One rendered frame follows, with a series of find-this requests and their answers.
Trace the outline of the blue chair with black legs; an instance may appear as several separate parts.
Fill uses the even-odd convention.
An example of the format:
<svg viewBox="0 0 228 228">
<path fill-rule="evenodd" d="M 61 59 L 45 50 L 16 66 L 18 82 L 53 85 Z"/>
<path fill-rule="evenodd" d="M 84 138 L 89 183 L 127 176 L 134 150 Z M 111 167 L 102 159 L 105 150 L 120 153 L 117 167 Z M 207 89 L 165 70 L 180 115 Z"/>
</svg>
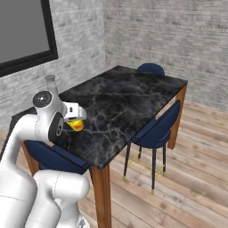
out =
<svg viewBox="0 0 228 228">
<path fill-rule="evenodd" d="M 141 158 L 142 148 L 152 149 L 151 193 L 154 193 L 156 177 L 160 172 L 163 172 L 163 176 L 166 176 L 166 144 L 171 135 L 171 127 L 178 118 L 180 107 L 181 102 L 176 100 L 158 119 L 153 118 L 149 124 L 127 143 L 123 179 L 126 179 L 127 167 L 133 162 L 132 160 L 129 161 L 131 143 L 140 147 L 137 154 L 138 159 Z M 163 149 L 163 164 L 159 170 L 156 170 L 156 155 L 159 148 Z"/>
<path fill-rule="evenodd" d="M 165 71 L 163 70 L 163 68 L 156 63 L 144 63 L 141 66 L 139 66 L 137 70 L 140 72 L 155 73 L 155 74 L 158 74 L 160 76 L 165 75 Z"/>
<path fill-rule="evenodd" d="M 61 147 L 49 146 L 44 142 L 24 142 L 29 155 L 38 162 L 41 170 L 52 169 L 83 175 L 91 166 Z"/>
</svg>

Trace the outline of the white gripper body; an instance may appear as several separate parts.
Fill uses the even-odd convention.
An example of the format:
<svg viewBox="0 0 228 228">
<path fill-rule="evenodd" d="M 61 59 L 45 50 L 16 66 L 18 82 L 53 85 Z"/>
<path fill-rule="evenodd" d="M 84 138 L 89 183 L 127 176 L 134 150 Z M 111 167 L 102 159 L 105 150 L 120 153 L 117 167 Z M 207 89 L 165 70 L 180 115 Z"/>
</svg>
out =
<svg viewBox="0 0 228 228">
<path fill-rule="evenodd" d="M 86 111 L 78 103 L 75 103 L 73 105 L 73 112 L 74 112 L 75 119 L 81 119 L 81 120 L 86 119 Z"/>
</svg>

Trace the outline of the black marble dining table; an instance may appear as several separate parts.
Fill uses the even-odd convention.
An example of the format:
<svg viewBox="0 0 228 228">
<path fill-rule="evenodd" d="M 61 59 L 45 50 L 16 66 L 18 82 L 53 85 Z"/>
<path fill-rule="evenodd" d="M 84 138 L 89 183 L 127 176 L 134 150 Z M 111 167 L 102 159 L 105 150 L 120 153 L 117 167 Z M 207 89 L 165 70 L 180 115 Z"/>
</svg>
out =
<svg viewBox="0 0 228 228">
<path fill-rule="evenodd" d="M 87 114 L 85 129 L 65 130 L 57 145 L 92 166 L 98 228 L 111 228 L 110 162 L 172 99 L 184 101 L 187 84 L 116 66 L 60 94 Z"/>
</svg>

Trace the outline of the black framed window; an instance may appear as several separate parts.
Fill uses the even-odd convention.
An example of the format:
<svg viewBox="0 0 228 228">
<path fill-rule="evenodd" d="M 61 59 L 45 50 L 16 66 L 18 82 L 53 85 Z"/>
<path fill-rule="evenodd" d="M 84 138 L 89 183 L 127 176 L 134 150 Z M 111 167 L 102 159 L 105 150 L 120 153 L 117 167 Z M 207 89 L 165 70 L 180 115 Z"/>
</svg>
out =
<svg viewBox="0 0 228 228">
<path fill-rule="evenodd" d="M 0 0 L 0 77 L 57 59 L 50 0 Z"/>
</svg>

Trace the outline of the yellow cup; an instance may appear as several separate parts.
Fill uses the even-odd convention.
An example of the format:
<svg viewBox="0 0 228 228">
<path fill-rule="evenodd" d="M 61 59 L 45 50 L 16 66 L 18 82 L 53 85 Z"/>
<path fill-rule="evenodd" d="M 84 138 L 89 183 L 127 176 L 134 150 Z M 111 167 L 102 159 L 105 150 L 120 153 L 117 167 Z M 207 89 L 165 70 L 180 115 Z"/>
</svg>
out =
<svg viewBox="0 0 228 228">
<path fill-rule="evenodd" d="M 80 132 L 84 129 L 84 121 L 81 119 L 68 121 L 67 124 L 76 132 Z"/>
</svg>

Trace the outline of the clear glass pitcher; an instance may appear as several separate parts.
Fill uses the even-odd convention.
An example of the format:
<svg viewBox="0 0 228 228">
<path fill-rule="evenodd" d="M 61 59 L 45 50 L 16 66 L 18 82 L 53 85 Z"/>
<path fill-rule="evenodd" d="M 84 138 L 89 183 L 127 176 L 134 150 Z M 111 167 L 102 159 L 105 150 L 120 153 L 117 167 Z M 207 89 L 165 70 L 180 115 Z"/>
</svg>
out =
<svg viewBox="0 0 228 228">
<path fill-rule="evenodd" d="M 58 88 L 55 82 L 55 75 L 47 75 L 45 76 L 45 82 L 47 85 L 47 90 L 54 94 L 55 96 L 58 96 Z"/>
</svg>

